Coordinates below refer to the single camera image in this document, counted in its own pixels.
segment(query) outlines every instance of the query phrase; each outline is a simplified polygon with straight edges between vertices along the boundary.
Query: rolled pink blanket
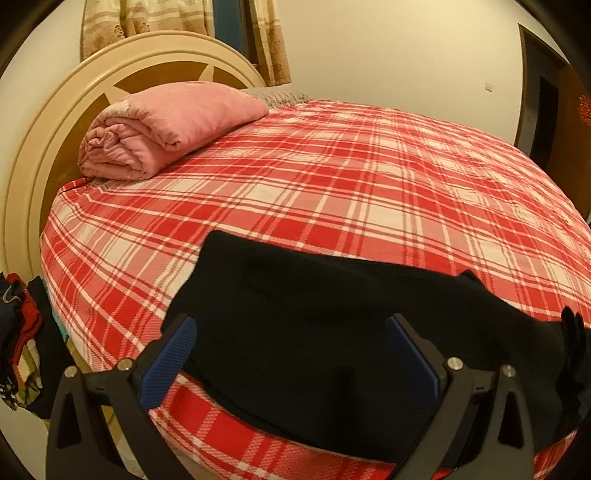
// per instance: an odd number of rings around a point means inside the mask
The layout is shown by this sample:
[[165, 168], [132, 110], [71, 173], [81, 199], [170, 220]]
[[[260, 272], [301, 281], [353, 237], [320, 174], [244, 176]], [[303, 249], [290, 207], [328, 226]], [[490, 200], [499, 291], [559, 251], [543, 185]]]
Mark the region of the rolled pink blanket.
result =
[[145, 180], [239, 125], [267, 105], [220, 83], [178, 82], [133, 93], [105, 108], [80, 145], [87, 177]]

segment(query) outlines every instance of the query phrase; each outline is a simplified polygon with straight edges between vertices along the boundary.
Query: blue textured pad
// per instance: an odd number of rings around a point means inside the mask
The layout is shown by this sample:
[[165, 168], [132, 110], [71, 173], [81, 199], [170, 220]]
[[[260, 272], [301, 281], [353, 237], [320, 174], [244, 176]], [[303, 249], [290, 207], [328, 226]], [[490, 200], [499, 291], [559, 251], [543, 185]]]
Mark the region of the blue textured pad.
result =
[[440, 381], [436, 372], [396, 318], [389, 317], [385, 327], [388, 347], [406, 373], [417, 399], [435, 410], [440, 404]]
[[168, 389], [193, 350], [196, 339], [195, 320], [187, 317], [141, 379], [138, 401], [144, 411], [162, 404]]

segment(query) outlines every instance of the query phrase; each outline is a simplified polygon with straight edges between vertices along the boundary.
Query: curved wooden headboard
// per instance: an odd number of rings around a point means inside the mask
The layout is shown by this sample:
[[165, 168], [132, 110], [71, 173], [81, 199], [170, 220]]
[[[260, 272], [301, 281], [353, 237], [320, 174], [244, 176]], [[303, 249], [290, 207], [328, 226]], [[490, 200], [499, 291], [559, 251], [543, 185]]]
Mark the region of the curved wooden headboard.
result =
[[78, 147], [90, 123], [121, 97], [151, 86], [209, 80], [236, 88], [265, 83], [226, 44], [190, 32], [150, 32], [117, 42], [80, 64], [33, 121], [14, 161], [0, 212], [0, 255], [28, 281], [41, 272], [39, 235], [59, 188], [81, 177]]

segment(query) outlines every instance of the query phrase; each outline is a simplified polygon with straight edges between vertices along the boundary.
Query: mattress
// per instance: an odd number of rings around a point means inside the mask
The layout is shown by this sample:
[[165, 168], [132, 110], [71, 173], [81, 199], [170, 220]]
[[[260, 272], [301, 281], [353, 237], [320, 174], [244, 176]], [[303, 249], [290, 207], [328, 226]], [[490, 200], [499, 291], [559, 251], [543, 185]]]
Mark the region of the mattress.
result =
[[[458, 275], [539, 321], [591, 319], [591, 231], [529, 158], [482, 131], [315, 100], [273, 111], [140, 182], [77, 180], [42, 235], [51, 301], [94, 370], [160, 336], [207, 233]], [[384, 479], [391, 465], [232, 417], [181, 374], [150, 416], [221, 478]], [[571, 434], [535, 459], [544, 478]]]

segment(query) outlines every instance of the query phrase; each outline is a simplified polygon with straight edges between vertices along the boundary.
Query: metal screw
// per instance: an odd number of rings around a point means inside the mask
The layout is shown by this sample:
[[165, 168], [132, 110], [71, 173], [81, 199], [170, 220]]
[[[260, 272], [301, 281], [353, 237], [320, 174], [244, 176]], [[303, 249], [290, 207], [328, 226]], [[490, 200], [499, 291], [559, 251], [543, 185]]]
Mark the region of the metal screw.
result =
[[71, 367], [68, 367], [64, 370], [64, 376], [66, 378], [74, 378], [77, 373], [78, 367], [76, 367], [75, 365], [72, 365]]
[[117, 370], [127, 372], [131, 370], [132, 366], [134, 366], [134, 361], [131, 358], [124, 358], [117, 363]]
[[504, 374], [506, 377], [509, 377], [509, 378], [513, 378], [513, 377], [515, 376], [515, 374], [517, 373], [517, 372], [515, 371], [515, 368], [513, 368], [513, 367], [512, 367], [512, 366], [510, 366], [510, 365], [503, 365], [503, 368], [502, 368], [502, 370], [503, 370], [503, 374]]
[[453, 356], [447, 359], [447, 366], [456, 372], [464, 368], [464, 362], [460, 360], [458, 357]]

